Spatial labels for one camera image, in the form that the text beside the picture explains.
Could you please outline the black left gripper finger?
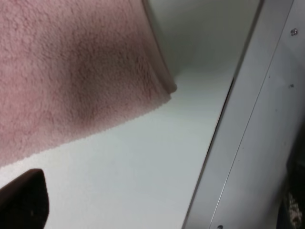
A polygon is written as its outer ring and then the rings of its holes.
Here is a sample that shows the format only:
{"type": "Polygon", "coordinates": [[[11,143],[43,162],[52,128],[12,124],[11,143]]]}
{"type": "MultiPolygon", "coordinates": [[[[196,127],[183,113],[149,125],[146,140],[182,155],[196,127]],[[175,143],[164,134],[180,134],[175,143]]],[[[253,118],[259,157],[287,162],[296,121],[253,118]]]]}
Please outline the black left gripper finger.
{"type": "Polygon", "coordinates": [[[30,169],[0,189],[2,229],[43,229],[49,197],[42,169],[30,169]]]}

